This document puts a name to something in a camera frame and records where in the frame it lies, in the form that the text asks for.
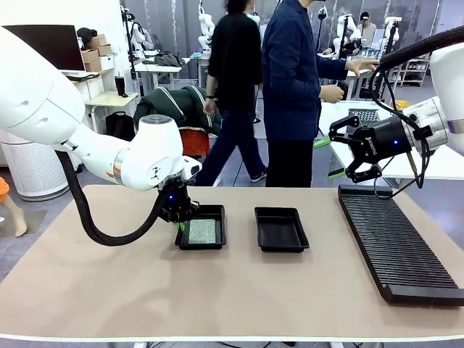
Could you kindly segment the navy coat person right hand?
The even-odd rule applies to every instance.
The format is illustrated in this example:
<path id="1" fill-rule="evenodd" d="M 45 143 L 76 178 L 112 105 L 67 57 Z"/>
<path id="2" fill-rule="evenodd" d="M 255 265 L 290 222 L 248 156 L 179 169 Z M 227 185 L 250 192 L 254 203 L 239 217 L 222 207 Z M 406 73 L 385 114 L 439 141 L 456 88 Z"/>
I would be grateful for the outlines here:
<path id="1" fill-rule="evenodd" d="M 344 97 L 344 91 L 337 85 L 324 85 L 320 87 L 320 98 L 324 102 L 336 104 Z"/>

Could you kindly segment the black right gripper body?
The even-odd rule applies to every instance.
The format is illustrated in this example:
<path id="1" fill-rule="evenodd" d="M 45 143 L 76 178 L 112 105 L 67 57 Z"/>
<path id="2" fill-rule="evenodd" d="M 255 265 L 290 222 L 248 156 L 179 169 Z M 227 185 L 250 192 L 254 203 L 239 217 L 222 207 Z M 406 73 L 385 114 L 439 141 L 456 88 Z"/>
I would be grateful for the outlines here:
<path id="1" fill-rule="evenodd" d="M 380 160 L 411 150 L 403 122 L 398 116 L 358 128 L 352 134 L 352 155 L 355 161 L 376 164 Z"/>

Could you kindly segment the navy coat person left hand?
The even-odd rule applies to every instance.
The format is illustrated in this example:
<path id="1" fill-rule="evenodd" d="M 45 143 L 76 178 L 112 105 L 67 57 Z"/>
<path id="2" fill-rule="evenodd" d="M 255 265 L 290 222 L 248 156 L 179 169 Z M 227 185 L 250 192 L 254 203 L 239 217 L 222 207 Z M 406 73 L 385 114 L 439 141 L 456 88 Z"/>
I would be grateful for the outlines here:
<path id="1" fill-rule="evenodd" d="M 346 61 L 345 69 L 354 73 L 359 78 L 362 70 L 374 71 L 378 64 L 379 61 L 376 59 L 355 59 Z"/>

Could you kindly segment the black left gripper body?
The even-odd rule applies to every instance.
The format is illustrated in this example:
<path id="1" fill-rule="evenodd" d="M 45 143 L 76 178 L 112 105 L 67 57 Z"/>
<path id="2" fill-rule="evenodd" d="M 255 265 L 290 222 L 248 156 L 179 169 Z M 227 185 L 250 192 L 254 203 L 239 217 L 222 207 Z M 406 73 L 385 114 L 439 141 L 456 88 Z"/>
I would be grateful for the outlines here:
<path id="1" fill-rule="evenodd" d="M 183 223 L 191 219 L 199 209 L 199 202 L 190 198 L 188 187 L 194 184 L 194 179 L 183 181 L 180 177 L 167 180 L 161 190 L 166 194 L 159 217 L 167 223 Z"/>

